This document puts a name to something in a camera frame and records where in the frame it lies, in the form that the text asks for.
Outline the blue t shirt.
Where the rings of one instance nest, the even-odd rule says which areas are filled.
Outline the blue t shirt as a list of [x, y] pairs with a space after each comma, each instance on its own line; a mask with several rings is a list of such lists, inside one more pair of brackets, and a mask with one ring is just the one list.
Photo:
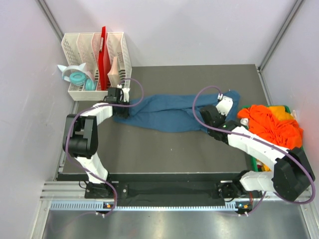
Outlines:
[[[195, 104], [195, 113], [203, 122], [199, 110], [207, 105], [218, 104], [218, 94], [200, 95]], [[225, 97], [233, 100], [233, 106], [227, 115], [227, 120], [237, 118], [238, 105], [241, 96], [237, 91], [224, 93]], [[128, 108], [129, 117], [127, 119], [113, 116], [117, 123], [131, 126], [154, 129], [162, 132], [187, 132], [203, 131], [207, 133], [207, 128], [202, 126], [193, 116], [192, 104], [195, 95], [168, 95], [158, 94], [145, 97], [137, 106]]]

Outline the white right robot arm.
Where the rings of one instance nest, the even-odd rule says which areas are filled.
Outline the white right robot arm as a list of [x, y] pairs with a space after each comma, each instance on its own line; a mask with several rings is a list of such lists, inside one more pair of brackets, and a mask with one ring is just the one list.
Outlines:
[[233, 179], [233, 192], [238, 197], [250, 191], [266, 191], [294, 202], [308, 187], [313, 186], [315, 176], [304, 150], [288, 149], [267, 142], [249, 132], [243, 125], [226, 120], [233, 105], [231, 98], [220, 97], [217, 105], [200, 109], [202, 123], [208, 125], [208, 134], [218, 141], [244, 151], [270, 167], [269, 172], [242, 171]]

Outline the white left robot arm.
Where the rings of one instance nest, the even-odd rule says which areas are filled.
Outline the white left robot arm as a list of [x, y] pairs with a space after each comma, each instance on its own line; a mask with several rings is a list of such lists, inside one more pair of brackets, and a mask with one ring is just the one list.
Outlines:
[[113, 88], [108, 90], [103, 100], [94, 104], [87, 111], [80, 114], [73, 126], [76, 114], [66, 117], [62, 148], [68, 145], [68, 153], [85, 169], [89, 182], [97, 184], [96, 192], [101, 197], [109, 197], [113, 185], [107, 182], [108, 171], [102, 165], [98, 156], [98, 125], [112, 116], [127, 118], [129, 109], [121, 107], [129, 105], [130, 88]]

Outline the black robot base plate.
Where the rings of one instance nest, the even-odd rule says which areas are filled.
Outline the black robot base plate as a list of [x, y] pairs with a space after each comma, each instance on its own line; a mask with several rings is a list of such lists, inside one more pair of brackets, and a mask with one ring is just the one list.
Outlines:
[[259, 199], [236, 189], [238, 173], [111, 174], [109, 185], [86, 183], [86, 199], [117, 199], [118, 206], [222, 206], [233, 199]]

